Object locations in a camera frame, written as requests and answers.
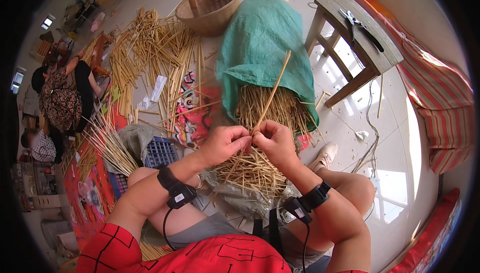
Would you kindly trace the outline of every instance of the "person's left hand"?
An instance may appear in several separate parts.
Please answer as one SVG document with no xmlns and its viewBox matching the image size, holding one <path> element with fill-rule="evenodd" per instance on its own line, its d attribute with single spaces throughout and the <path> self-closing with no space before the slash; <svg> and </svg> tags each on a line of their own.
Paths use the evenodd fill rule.
<svg viewBox="0 0 480 273">
<path fill-rule="evenodd" d="M 225 162 L 238 151 L 246 147 L 247 153 L 251 153 L 252 137 L 243 126 L 220 126 L 217 127 L 210 138 L 198 150 L 198 157 L 205 162 L 205 167 Z"/>
</svg>

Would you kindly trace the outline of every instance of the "red and white striped cloth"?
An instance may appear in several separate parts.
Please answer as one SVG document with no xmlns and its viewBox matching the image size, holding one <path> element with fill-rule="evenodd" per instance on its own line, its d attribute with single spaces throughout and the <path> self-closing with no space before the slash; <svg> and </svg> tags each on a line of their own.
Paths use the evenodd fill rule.
<svg viewBox="0 0 480 273">
<path fill-rule="evenodd" d="M 473 91 L 457 66 L 442 61 L 415 41 L 395 19 L 377 13 L 404 60 L 396 68 L 406 92 L 425 118 L 430 167 L 435 174 L 463 163 L 474 146 Z"/>
</svg>

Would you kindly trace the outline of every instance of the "tiled floor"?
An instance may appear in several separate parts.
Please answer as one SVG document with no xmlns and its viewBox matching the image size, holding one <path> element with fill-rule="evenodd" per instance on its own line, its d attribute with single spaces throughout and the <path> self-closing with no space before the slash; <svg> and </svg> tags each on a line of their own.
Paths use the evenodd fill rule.
<svg viewBox="0 0 480 273">
<path fill-rule="evenodd" d="M 161 17 L 167 16 L 181 0 L 122 0 L 117 1 L 117 10 L 114 17 L 107 16 L 102 29 L 108 32 L 115 25 L 123 28 L 134 17 L 140 7 L 155 8 Z M 299 12 L 303 18 L 303 38 L 306 38 L 315 10 L 308 6 L 313 0 L 285 0 Z M 324 34 L 331 33 L 325 29 Z M 208 51 L 218 46 L 220 39 L 208 39 Z M 321 46 L 317 46 L 311 54 L 310 62 L 314 74 L 317 99 L 322 90 L 329 93 L 341 88 L 345 78 L 331 59 L 320 58 Z M 341 40 L 335 48 L 341 57 L 351 67 L 352 74 L 359 71 L 359 67 L 351 54 L 350 48 Z M 209 59 L 207 67 L 212 69 L 215 57 Z M 372 238 L 372 272 L 378 272 L 395 258 L 408 244 L 415 231 L 421 227 L 429 212 L 433 209 L 437 196 L 438 178 L 429 170 L 428 150 L 423 120 L 419 117 L 407 98 L 405 88 L 396 69 L 384 74 L 384 90 L 382 95 L 381 113 L 377 118 L 380 79 L 372 83 L 372 104 L 369 113 L 371 123 L 378 129 L 380 140 L 376 151 L 377 177 L 380 178 L 380 188 L 376 195 L 371 215 L 368 217 Z M 139 87 L 134 94 L 134 103 L 140 102 L 145 96 L 143 87 Z M 374 141 L 375 133 L 366 120 L 367 105 L 370 98 L 369 85 L 338 103 L 333 109 L 319 107 L 320 129 L 326 141 L 336 142 L 339 145 L 338 155 L 332 170 L 351 172 L 358 159 L 363 156 L 368 146 Z M 141 118 L 155 121 L 151 114 L 143 114 Z M 355 136 L 357 131 L 367 131 L 369 137 L 365 142 Z M 308 163 L 315 158 L 323 141 L 313 140 L 315 148 L 308 148 L 302 153 L 302 160 Z M 358 173 L 370 175 L 371 163 L 363 165 Z M 221 211 L 229 212 L 229 218 L 235 219 L 226 206 L 219 207 Z M 208 212 L 215 212 L 210 207 Z M 238 226 L 240 219 L 232 220 Z M 251 228 L 251 223 L 243 223 L 244 230 Z"/>
</svg>

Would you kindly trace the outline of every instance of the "blue plastic basket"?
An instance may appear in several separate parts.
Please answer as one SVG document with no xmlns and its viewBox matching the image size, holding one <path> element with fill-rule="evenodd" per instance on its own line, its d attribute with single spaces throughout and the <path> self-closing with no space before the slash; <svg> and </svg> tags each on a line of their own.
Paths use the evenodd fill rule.
<svg viewBox="0 0 480 273">
<path fill-rule="evenodd" d="M 153 137 L 147 150 L 145 166 L 148 168 L 155 168 L 159 164 L 168 165 L 178 160 L 177 150 L 168 138 Z"/>
<path fill-rule="evenodd" d="M 128 189 L 127 186 L 127 177 L 123 174 L 115 174 L 115 173 L 108 173 L 110 177 L 110 183 L 112 184 L 113 194 L 115 195 L 115 199 L 120 199 L 120 196 L 125 193 Z"/>
</svg>

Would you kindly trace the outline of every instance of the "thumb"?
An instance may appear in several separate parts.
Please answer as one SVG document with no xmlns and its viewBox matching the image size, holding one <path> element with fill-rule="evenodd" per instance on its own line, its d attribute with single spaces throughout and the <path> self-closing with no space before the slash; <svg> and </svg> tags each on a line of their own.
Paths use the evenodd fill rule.
<svg viewBox="0 0 480 273">
<path fill-rule="evenodd" d="M 253 143 L 263 151 L 267 150 L 271 145 L 271 139 L 266 138 L 260 131 L 256 131 L 253 137 Z"/>
<path fill-rule="evenodd" d="M 236 141 L 233 141 L 231 144 L 228 145 L 229 150 L 232 154 L 235 154 L 239 150 L 243 149 L 243 147 L 249 145 L 252 142 L 251 136 L 241 137 Z"/>
</svg>

